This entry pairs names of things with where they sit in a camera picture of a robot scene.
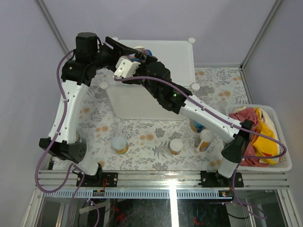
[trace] red cloth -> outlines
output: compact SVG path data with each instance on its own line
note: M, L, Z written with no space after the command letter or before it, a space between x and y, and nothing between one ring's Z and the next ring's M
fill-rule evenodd
M237 113L230 113L229 117L243 122L245 119L252 121L252 130L256 131L256 128L259 125L258 116L253 108L246 108ZM255 156L255 149L251 143L246 148L244 156ZM241 161L240 166L255 166L255 167L267 167L268 164L260 163L257 158L246 158L244 161Z

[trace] blue can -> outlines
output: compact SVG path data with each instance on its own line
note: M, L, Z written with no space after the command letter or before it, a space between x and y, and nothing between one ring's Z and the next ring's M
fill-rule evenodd
M190 128L194 132L201 132L204 126L200 124L199 122L196 122L194 120L190 120Z

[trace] table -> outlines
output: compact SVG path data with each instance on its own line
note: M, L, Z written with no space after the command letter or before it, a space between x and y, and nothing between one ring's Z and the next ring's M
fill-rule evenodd
M196 83L201 88L195 93L203 102L225 113L228 104L248 103L238 68L195 68ZM106 91L100 82L106 71L100 70L83 99L78 132L86 140L89 152L104 170L216 170L221 162L223 141L215 136L205 152L196 152L194 133L189 119L183 121L123 120L115 117ZM125 135L129 150L117 154L111 139ZM172 139L181 139L185 148L174 156L169 151ZM65 170L70 163L55 158L54 170Z

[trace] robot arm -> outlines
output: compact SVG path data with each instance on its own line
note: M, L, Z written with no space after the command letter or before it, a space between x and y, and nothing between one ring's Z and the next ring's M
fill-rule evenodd
M123 83L144 86L164 109L196 120L220 136L226 142L226 145L222 151L223 161L218 173L226 178L231 177L236 165L241 162L244 155L249 142L249 134L217 120L167 84L151 79L136 80L135 77L148 76L162 79L176 86L208 110L234 125L250 129L251 124L243 125L240 121L229 119L229 117L204 104L186 88L173 83L170 78L170 71L161 62L158 62L156 57L126 47L109 37L106 37L106 43L113 48L101 44L100 40L98 45L97 40L99 39L94 33L78 34L76 49L74 50L76 59L74 61L68 60L62 68L62 86L68 99L66 120L61 131L57 132L56 129L64 109L64 100L61 97L53 128L48 138L40 139L39 146L46 149L54 135L58 133L58 137L49 153L61 160L69 160L75 163L88 176L99 174L100 171L98 172L98 170L101 169L101 166L87 152L86 143L76 138L76 126L78 125L78 115L83 95L87 92L92 78L95 77L96 70L108 68L115 72L115 76L126 78L121 80ZM134 54L138 60L129 60L126 56L130 54Z

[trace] white basket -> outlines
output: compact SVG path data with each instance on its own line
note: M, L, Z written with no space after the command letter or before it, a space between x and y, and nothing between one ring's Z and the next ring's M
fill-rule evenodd
M265 112L269 115L270 119L275 125L275 129L278 135L278 140L286 145L284 135L282 133L281 125L279 123L278 117L276 112L273 108L266 105L250 105L250 104L234 104L234 105L227 105L225 108L226 115L232 113L234 109L239 108L241 106L245 106L247 108L262 108ZM239 170L249 170L249 171L260 171L260 172L286 172L292 168L292 161L290 159L289 151L285 155L281 157L281 161L275 165L268 165L268 167L252 167L252 166L240 166Z

